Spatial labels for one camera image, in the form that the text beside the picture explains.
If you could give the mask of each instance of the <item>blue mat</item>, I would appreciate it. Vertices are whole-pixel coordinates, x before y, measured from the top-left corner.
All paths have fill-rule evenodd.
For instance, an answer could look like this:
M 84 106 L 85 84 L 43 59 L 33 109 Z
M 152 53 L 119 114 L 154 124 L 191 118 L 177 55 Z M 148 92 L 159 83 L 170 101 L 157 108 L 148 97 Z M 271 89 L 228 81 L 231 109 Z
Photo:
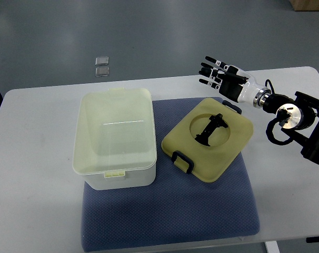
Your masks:
M 153 102 L 157 163 L 151 185 L 96 191 L 85 183 L 81 234 L 86 252 L 259 232 L 255 199 L 241 153 L 217 181 L 204 183 L 174 166 L 161 149 L 163 138 L 201 100 Z

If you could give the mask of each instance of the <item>white table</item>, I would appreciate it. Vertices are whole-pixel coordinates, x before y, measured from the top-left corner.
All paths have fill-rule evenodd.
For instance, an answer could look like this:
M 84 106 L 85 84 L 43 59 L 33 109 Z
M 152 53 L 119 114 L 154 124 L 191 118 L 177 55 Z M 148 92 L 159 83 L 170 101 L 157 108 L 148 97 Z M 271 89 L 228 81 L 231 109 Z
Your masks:
M 319 99 L 319 74 L 311 67 L 251 71 L 276 93 L 301 91 Z M 83 252 L 84 181 L 72 169 L 78 108 L 88 92 L 145 87 L 153 100 L 220 96 L 200 76 L 52 86 L 9 91 L 0 109 L 0 252 Z M 116 252 L 183 249 L 319 236 L 319 166 L 301 146 L 269 143 L 273 115 L 239 104 L 255 132 L 242 154 L 255 194 L 261 230 L 242 238 L 188 242 Z

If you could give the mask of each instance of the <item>plastic storage box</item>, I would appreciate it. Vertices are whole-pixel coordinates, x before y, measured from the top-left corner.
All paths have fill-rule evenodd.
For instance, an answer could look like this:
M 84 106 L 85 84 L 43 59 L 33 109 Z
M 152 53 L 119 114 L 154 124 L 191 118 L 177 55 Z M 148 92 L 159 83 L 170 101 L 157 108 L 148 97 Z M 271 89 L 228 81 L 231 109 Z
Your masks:
M 151 184 L 156 176 L 151 95 L 146 89 L 110 89 L 81 100 L 73 169 L 95 190 Z

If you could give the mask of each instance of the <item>box lid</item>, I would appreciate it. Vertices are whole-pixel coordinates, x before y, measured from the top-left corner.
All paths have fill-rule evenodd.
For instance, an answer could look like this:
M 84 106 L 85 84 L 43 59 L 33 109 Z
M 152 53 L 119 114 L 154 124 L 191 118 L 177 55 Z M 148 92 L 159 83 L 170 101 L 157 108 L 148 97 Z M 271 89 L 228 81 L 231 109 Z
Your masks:
M 181 170 L 204 182 L 214 182 L 252 134 L 250 120 L 216 100 L 206 98 L 168 133 L 161 146 Z
M 85 95 L 78 115 L 73 169 L 81 175 L 142 170 L 156 162 L 155 125 L 147 89 Z

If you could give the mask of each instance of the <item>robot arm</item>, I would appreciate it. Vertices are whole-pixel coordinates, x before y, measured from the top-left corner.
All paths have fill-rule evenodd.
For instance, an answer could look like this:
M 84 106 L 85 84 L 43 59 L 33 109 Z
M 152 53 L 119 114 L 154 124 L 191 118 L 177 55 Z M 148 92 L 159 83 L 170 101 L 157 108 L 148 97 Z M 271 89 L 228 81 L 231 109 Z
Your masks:
M 267 113 L 275 114 L 276 118 L 267 125 L 267 138 L 277 145 L 287 145 L 295 140 L 303 147 L 301 150 L 303 157 L 319 164 L 319 122 L 309 138 L 297 132 L 310 127 L 315 118 L 319 118 L 318 99 L 301 92 L 295 93 L 297 96 L 295 100 L 282 94 L 275 94 L 271 83 L 271 89 L 267 88 L 269 80 L 266 80 L 265 86 L 262 86 L 252 75 L 233 65 L 208 56 L 205 59 L 215 66 L 202 63 L 199 74 L 209 80 L 200 79 L 201 83 L 218 90 L 232 101 L 247 102 L 255 108 L 262 108 Z M 279 141 L 274 138 L 272 131 L 277 123 L 290 137 L 288 140 Z

